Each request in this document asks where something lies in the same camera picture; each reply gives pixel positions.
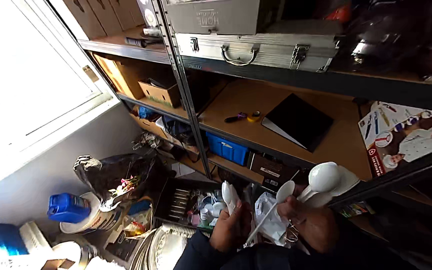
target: gray storage box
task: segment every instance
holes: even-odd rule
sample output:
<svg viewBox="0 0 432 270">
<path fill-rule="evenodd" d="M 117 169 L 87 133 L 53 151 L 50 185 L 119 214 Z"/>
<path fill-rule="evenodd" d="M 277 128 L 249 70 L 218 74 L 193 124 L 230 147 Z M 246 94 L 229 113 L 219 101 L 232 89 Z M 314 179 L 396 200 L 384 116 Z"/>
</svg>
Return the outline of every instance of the gray storage box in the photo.
<svg viewBox="0 0 432 270">
<path fill-rule="evenodd" d="M 264 34 L 176 34 L 181 55 L 226 61 L 229 65 L 263 65 L 324 72 L 337 53 L 337 21 L 279 21 Z"/>
<path fill-rule="evenodd" d="M 163 0 L 176 33 L 254 35 L 276 21 L 280 0 Z"/>
</svg>

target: blue plastic crate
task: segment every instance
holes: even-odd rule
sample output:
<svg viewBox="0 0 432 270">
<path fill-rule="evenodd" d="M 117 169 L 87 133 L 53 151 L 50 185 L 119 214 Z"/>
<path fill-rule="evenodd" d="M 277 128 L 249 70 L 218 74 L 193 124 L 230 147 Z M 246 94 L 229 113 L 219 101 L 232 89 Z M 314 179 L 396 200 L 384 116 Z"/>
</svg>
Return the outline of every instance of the blue plastic crate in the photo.
<svg viewBox="0 0 432 270">
<path fill-rule="evenodd" d="M 209 142 L 209 150 L 214 154 L 244 166 L 248 158 L 248 147 L 220 138 L 214 134 L 206 132 Z"/>
</svg>

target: chef picture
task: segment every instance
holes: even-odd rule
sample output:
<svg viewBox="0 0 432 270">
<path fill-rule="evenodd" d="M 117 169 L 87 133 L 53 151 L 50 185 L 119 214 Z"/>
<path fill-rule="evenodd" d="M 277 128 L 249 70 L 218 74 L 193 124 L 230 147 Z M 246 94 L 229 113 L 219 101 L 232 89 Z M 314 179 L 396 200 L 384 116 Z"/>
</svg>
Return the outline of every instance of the chef picture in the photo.
<svg viewBox="0 0 432 270">
<path fill-rule="evenodd" d="M 404 132 L 406 137 L 399 143 L 398 153 L 383 157 L 386 168 L 394 169 L 402 160 L 410 163 L 432 152 L 432 127 L 425 130 L 415 125 Z"/>
</svg>

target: metal case latch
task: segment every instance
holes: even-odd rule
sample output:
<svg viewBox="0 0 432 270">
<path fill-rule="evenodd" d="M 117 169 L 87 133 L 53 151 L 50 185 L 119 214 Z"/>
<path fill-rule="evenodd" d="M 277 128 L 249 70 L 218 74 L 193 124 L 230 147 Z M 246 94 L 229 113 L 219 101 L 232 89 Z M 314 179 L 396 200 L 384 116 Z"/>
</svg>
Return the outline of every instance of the metal case latch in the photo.
<svg viewBox="0 0 432 270">
<path fill-rule="evenodd" d="M 293 55 L 291 56 L 291 64 L 289 69 L 299 69 L 301 62 L 306 58 L 306 53 L 309 50 L 309 45 L 296 44 L 294 46 Z"/>
<path fill-rule="evenodd" d="M 191 49 L 192 49 L 192 51 L 193 52 L 199 51 L 198 38 L 192 37 L 190 39 L 190 42 L 191 42 Z"/>
</svg>

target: white wall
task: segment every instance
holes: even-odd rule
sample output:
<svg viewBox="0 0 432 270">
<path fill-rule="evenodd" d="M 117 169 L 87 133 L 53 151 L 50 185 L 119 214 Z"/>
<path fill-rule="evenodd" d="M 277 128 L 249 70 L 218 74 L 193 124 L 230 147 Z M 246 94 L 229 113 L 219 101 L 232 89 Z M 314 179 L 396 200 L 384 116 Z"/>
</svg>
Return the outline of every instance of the white wall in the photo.
<svg viewBox="0 0 432 270">
<path fill-rule="evenodd" d="M 0 223 L 19 225 L 36 220 L 44 232 L 57 231 L 58 223 L 46 216 L 49 197 L 63 192 L 76 195 L 87 192 L 73 172 L 76 158 L 88 154 L 102 159 L 131 153 L 131 142 L 139 133 L 139 126 L 123 104 L 78 129 L 0 181 Z"/>
</svg>

